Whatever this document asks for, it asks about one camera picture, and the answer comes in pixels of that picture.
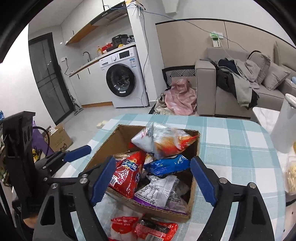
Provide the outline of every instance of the table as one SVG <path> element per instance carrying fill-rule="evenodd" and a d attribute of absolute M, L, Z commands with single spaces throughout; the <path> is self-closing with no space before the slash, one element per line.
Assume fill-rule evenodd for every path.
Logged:
<path fill-rule="evenodd" d="M 275 233 L 280 241 L 285 222 L 285 191 L 281 167 L 267 131 L 255 122 L 212 117 L 175 115 L 125 114 L 111 119 L 89 142 L 92 151 L 66 167 L 57 176 L 76 177 L 87 165 L 96 150 L 119 124 L 146 126 L 150 122 L 167 124 L 180 129 L 198 130 L 201 133 L 200 158 L 219 177 L 225 177 L 234 184 L 257 184 Z M 221 240 L 228 241 L 234 224 L 238 203 L 233 203 L 225 232 Z M 125 210 L 107 195 L 94 207 L 107 235 L 110 233 L 110 219 Z M 203 230 L 213 207 L 204 200 L 197 185 L 191 219 L 180 223 L 174 241 L 196 241 Z M 79 240 L 85 240 L 77 216 L 71 214 Z"/>
<path fill-rule="evenodd" d="M 279 117 L 279 111 L 260 108 L 260 107 L 254 107 L 253 114 L 256 119 L 256 122 L 258 122 L 270 134 Z M 293 147 L 291 147 L 291 150 L 289 153 L 281 153 L 279 151 L 276 151 L 276 153 L 279 159 L 279 163 L 281 165 L 282 172 L 285 173 L 287 162 L 289 161 L 289 159 L 296 160 L 295 151 Z"/>
<path fill-rule="evenodd" d="M 279 117 L 279 111 L 260 108 L 260 107 L 254 107 L 253 114 L 254 115 L 251 117 L 251 119 L 259 123 L 270 134 Z M 293 148 L 291 148 L 290 152 L 287 154 L 281 153 L 279 151 L 276 151 L 276 153 L 281 165 L 282 172 L 285 173 L 287 162 L 291 160 L 296 160 L 296 154 Z M 288 191 L 286 182 L 285 182 L 285 191 Z M 296 199 L 296 195 L 286 194 L 286 202 L 289 202 L 294 199 Z M 286 207 L 285 227 L 284 227 L 284 233 L 283 233 L 282 239 L 284 239 L 287 236 L 287 234 L 290 232 L 290 230 L 295 224 L 295 218 L 293 216 L 293 213 L 296 213 L 296 203 L 293 203 L 292 205 Z"/>

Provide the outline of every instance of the washing machine door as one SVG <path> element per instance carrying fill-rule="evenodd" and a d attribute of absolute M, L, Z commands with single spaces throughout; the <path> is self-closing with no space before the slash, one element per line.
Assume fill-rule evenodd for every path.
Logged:
<path fill-rule="evenodd" d="M 119 97 L 129 96 L 136 86 L 133 71 L 123 64 L 112 65 L 107 71 L 106 80 L 109 89 Z"/>

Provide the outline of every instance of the cardboard box on floor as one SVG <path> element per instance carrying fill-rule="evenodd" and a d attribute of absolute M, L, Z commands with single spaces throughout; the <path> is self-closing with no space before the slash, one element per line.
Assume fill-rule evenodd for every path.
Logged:
<path fill-rule="evenodd" d="M 55 129 L 57 130 L 55 133 L 53 133 L 50 136 L 50 142 L 49 146 L 50 148 L 56 152 L 56 151 L 66 151 L 69 146 L 73 144 L 73 141 L 68 136 L 67 132 L 64 129 L 64 126 L 62 124 L 58 124 Z"/>
<path fill-rule="evenodd" d="M 93 168 L 95 165 L 103 163 L 108 156 L 112 156 L 114 154 L 123 153 L 129 151 L 128 144 L 140 130 L 143 129 L 143 126 L 127 126 L 127 125 L 118 125 L 111 136 L 104 142 L 101 148 L 96 152 L 93 158 L 90 160 L 86 168 L 89 170 Z M 192 136 L 199 136 L 198 131 L 185 130 L 188 134 Z M 198 156 L 199 154 L 199 138 L 196 142 L 190 145 L 183 153 L 186 158 L 191 160 L 192 157 Z M 109 188 L 106 190 L 106 194 L 115 200 L 123 203 L 127 207 L 145 214 L 154 215 L 160 218 L 164 218 L 173 222 L 186 222 L 190 219 L 191 211 L 194 202 L 194 193 L 196 188 L 196 180 L 194 179 L 190 170 L 183 171 L 177 173 L 176 176 L 186 183 L 190 187 L 190 192 L 186 194 L 184 200 L 188 203 L 187 215 L 177 214 L 174 212 L 164 211 L 152 207 L 146 207 L 137 203 L 132 199 L 128 199 L 123 195 L 117 193 L 113 189 Z"/>

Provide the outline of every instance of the checkered tablecloth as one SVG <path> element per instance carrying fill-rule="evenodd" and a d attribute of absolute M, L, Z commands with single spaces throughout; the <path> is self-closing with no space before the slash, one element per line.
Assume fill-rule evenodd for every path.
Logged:
<path fill-rule="evenodd" d="M 256 183 L 271 218 L 275 240 L 281 240 L 285 221 L 285 191 L 279 160 L 266 130 L 251 121 L 175 115 L 121 115 L 111 119 L 89 142 L 92 152 L 72 162 L 60 176 L 76 177 L 83 171 L 117 125 L 146 126 L 150 122 L 163 123 L 180 129 L 198 130 L 201 133 L 200 158 L 206 166 L 212 168 L 218 177 L 225 177 L 233 184 Z M 238 203 L 233 203 L 221 240 L 229 239 L 237 206 Z M 107 195 L 94 209 L 107 235 L 110 233 L 110 219 L 120 212 L 129 212 L 126 207 Z M 173 240 L 196 241 L 212 209 L 197 186 L 191 219 L 187 223 L 179 224 Z M 78 239 L 85 240 L 75 213 L 72 214 L 72 219 Z"/>

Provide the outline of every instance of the gray jacket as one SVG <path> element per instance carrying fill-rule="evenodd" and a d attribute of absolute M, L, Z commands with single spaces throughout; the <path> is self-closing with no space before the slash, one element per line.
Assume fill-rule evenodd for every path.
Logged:
<path fill-rule="evenodd" d="M 259 89 L 256 79 L 260 73 L 260 68 L 251 60 L 241 61 L 234 59 L 234 62 L 240 76 L 226 67 L 219 67 L 219 69 L 232 74 L 237 94 L 237 103 L 241 107 L 248 107 L 252 99 L 252 90 L 257 92 Z"/>

